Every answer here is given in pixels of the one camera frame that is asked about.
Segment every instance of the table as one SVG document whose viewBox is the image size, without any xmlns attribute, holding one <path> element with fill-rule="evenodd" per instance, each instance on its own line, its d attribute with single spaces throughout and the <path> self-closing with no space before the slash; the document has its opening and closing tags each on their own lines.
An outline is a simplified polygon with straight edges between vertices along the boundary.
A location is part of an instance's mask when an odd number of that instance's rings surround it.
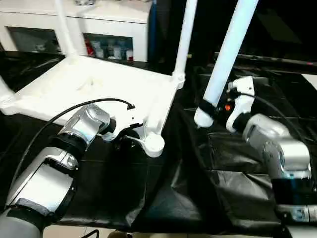
<svg viewBox="0 0 317 238">
<path fill-rule="evenodd" d="M 250 73 L 234 70 L 230 77 Z M 300 127 L 315 164 L 317 112 L 306 104 L 316 98 L 315 88 L 300 74 L 257 74 L 256 94 L 270 100 Z M 274 198 L 263 161 L 240 135 L 227 132 L 218 123 L 210 129 L 196 129 L 194 102 L 208 79 L 187 80 L 176 95 L 163 131 L 164 153 L 151 159 L 129 143 L 118 149 L 117 144 L 96 139 L 81 161 L 78 191 L 59 224 L 151 233 L 272 234 L 280 222 L 273 211 Z M 281 120 L 258 102 L 252 112 Z M 8 138 L 10 133 L 12 138 L 0 158 L 3 206 L 14 168 L 44 122 L 22 115 L 1 120 L 1 127 L 5 125 Z M 42 134 L 24 166 L 59 129 L 52 125 Z"/>
</svg>

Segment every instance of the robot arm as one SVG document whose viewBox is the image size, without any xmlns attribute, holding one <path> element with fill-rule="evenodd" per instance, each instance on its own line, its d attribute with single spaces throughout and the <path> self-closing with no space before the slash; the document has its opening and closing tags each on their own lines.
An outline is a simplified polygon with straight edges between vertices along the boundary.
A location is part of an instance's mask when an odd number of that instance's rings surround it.
<svg viewBox="0 0 317 238">
<path fill-rule="evenodd" d="M 83 154 L 97 134 L 109 135 L 115 127 L 109 114 L 94 104 L 75 113 L 10 189 L 0 237 L 39 238 L 45 226 L 59 220 L 76 191 Z"/>
<path fill-rule="evenodd" d="M 276 201 L 276 214 L 287 226 L 292 237 L 302 236 L 306 231 L 317 230 L 311 226 L 290 227 L 293 224 L 307 225 L 317 222 L 317 189 L 312 179 L 310 154 L 307 146 L 294 139 L 283 124 L 262 114 L 251 115 L 254 98 L 252 77 L 244 77 L 229 83 L 226 105 L 215 108 L 203 101 L 200 109 L 230 132 L 239 132 L 246 142 L 255 148 L 264 159 Z"/>
</svg>

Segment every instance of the bottle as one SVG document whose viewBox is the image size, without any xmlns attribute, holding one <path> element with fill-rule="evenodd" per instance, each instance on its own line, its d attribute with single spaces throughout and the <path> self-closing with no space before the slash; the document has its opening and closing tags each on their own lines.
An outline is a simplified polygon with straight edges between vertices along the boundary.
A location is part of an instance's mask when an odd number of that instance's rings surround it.
<svg viewBox="0 0 317 238">
<path fill-rule="evenodd" d="M 87 48 L 88 56 L 95 56 L 94 49 L 91 46 L 90 41 L 88 39 L 85 39 L 85 45 L 86 45 L 86 48 Z"/>
<path fill-rule="evenodd" d="M 121 58 L 126 56 L 127 47 L 125 46 L 125 40 L 118 40 L 118 45 L 121 47 Z"/>
<path fill-rule="evenodd" d="M 77 6 L 93 5 L 96 0 L 75 0 Z"/>
<path fill-rule="evenodd" d="M 115 46 L 115 47 L 113 47 L 113 56 L 114 56 L 117 60 L 122 59 L 121 47 L 120 47 L 120 46 Z"/>
<path fill-rule="evenodd" d="M 96 49 L 101 49 L 101 43 L 100 41 L 91 41 L 91 45 L 93 46 L 93 48 Z"/>
<path fill-rule="evenodd" d="M 127 56 L 127 60 L 128 61 L 133 61 L 133 50 L 132 49 L 128 49 L 127 53 L 126 53 L 126 56 Z"/>
<path fill-rule="evenodd" d="M 114 47 L 114 43 L 115 43 L 115 39 L 114 38 L 109 38 L 107 40 L 107 43 L 108 43 L 108 53 L 109 53 L 109 56 L 113 56 L 113 47 Z"/>
<path fill-rule="evenodd" d="M 96 52 L 96 57 L 98 57 L 98 58 L 104 58 L 105 57 L 103 49 L 95 49 L 95 52 Z"/>
</svg>

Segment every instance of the black surface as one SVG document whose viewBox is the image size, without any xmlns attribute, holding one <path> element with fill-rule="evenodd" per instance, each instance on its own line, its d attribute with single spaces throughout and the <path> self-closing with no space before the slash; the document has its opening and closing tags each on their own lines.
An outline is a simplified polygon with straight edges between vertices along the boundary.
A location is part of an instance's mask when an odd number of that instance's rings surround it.
<svg viewBox="0 0 317 238">
<path fill-rule="evenodd" d="M 315 168 L 317 112 L 311 101 L 316 90 L 299 74 L 257 73 L 256 95 L 272 102 L 300 127 Z M 250 74 L 236 70 L 230 79 Z M 201 99 L 207 82 L 208 78 L 187 77 L 164 127 L 166 145 L 160 157 L 149 158 L 127 141 L 105 143 L 97 138 L 80 162 L 77 193 L 59 224 L 151 233 L 271 235 L 280 222 L 261 157 L 239 134 L 227 132 L 218 123 L 196 129 L 194 102 Z M 255 102 L 252 113 L 257 112 L 283 122 L 274 111 Z M 1 129 L 7 129 L 13 141 L 0 159 L 3 207 L 14 169 L 44 122 L 22 115 L 1 116 L 1 120 L 5 122 Z M 59 130 L 54 124 L 44 131 L 24 168 Z"/>
<path fill-rule="evenodd" d="M 0 52 L 0 75 L 17 92 L 63 58 L 63 55 Z"/>
<path fill-rule="evenodd" d="M 158 52 L 173 70 L 180 39 L 185 0 L 169 0 L 164 48 Z M 198 1 L 189 52 L 195 65 L 206 66 L 219 52 L 237 0 Z M 257 56 L 259 61 L 278 63 L 281 59 L 302 60 L 308 68 L 317 67 L 316 36 L 311 32 L 316 8 L 314 1 L 259 1 L 239 53 Z"/>
</svg>

